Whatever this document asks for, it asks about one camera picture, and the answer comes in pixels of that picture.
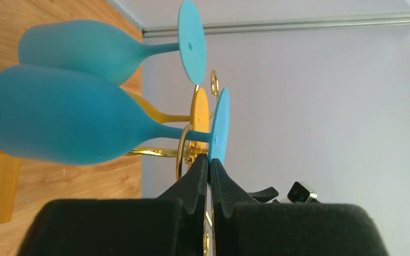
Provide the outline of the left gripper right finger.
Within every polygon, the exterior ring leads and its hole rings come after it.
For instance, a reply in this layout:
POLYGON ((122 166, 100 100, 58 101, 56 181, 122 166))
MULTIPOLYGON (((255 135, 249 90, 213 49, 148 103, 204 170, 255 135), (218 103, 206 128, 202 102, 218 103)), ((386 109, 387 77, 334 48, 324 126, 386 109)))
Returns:
POLYGON ((213 159, 215 255, 387 255, 367 212, 352 204, 260 203, 213 159))

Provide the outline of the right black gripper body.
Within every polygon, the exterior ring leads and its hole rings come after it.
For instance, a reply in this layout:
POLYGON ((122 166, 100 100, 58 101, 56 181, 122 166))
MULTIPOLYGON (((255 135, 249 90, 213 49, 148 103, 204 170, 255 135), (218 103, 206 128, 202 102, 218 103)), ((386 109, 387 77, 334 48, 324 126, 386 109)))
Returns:
POLYGON ((260 203, 267 203, 279 196, 279 192, 273 187, 268 187, 257 192, 248 192, 248 195, 260 203))

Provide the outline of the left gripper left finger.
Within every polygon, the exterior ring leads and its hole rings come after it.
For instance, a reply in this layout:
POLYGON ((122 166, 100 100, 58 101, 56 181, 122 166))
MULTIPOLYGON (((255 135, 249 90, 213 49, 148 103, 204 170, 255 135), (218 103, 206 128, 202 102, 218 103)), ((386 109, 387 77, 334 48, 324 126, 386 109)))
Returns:
POLYGON ((50 201, 18 255, 203 255, 207 172, 201 154, 157 198, 50 201))

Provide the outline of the yellow wine glass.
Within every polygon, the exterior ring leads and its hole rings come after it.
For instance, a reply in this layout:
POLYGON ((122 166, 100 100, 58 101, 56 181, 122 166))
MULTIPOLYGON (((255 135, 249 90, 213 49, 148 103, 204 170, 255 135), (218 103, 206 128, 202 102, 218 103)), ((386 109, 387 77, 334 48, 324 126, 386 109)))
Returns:
POLYGON ((189 122, 194 131, 208 133, 209 126, 209 105, 206 91, 198 85, 192 96, 190 114, 170 115, 159 111, 149 101, 133 92, 128 92, 133 99, 142 107, 150 118, 158 123, 189 122))

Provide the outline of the blue wine glass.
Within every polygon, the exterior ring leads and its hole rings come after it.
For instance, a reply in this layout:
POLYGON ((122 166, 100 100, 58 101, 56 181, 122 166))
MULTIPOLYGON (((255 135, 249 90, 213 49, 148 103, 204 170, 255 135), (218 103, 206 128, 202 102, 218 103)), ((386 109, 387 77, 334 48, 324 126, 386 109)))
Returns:
POLYGON ((182 132, 155 121, 129 93, 94 75, 32 65, 0 72, 0 150, 13 157, 94 165, 182 132))
POLYGON ((207 47, 200 15, 192 1, 178 12, 178 41, 149 45, 110 24, 71 20, 33 26, 18 44, 20 63, 83 71, 121 85, 150 56, 179 51, 187 77, 201 84, 207 47))

